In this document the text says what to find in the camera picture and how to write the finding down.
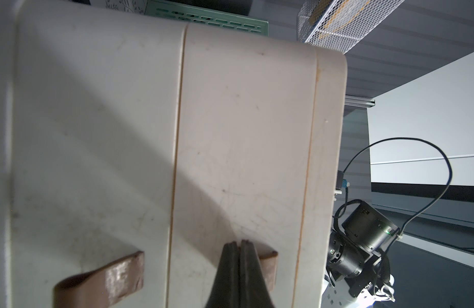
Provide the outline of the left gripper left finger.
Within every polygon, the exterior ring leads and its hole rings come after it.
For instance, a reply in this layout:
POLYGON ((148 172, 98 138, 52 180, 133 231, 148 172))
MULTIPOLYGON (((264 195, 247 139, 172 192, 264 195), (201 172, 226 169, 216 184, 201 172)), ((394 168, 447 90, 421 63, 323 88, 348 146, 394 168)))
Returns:
POLYGON ((226 243, 222 249, 215 280, 205 307, 239 306, 240 248, 234 241, 226 243))

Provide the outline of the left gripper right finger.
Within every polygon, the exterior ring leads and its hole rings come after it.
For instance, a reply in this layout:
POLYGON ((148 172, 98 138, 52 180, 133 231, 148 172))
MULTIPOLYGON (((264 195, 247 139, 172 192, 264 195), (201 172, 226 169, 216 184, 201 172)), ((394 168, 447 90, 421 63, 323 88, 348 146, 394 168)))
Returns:
POLYGON ((240 307, 274 307, 254 244, 240 246, 240 307))

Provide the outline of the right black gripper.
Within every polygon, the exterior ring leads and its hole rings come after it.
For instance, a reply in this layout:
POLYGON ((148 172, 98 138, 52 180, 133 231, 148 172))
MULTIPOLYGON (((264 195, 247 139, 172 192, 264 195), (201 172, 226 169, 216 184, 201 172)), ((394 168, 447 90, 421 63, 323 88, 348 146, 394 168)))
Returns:
POLYGON ((346 202, 333 216, 327 256, 327 282, 345 281, 350 296, 394 296, 388 247, 399 228, 367 202, 346 202))

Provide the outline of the white plastic drawer cabinet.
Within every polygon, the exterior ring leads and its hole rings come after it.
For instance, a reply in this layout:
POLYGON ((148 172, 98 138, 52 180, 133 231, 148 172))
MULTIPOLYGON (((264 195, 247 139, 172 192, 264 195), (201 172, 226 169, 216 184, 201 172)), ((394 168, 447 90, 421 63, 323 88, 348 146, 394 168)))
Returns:
POLYGON ((138 251, 112 307, 204 307, 223 246, 278 253, 319 307, 347 60, 70 1, 0 1, 0 307, 138 251))

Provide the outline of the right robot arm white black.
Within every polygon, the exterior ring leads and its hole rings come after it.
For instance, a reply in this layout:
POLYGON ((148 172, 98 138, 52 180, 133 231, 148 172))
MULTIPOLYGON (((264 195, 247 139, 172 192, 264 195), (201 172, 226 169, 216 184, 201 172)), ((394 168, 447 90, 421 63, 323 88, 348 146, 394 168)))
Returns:
POLYGON ((372 307, 394 302, 388 248, 399 228, 363 200, 333 216, 320 307, 372 307))

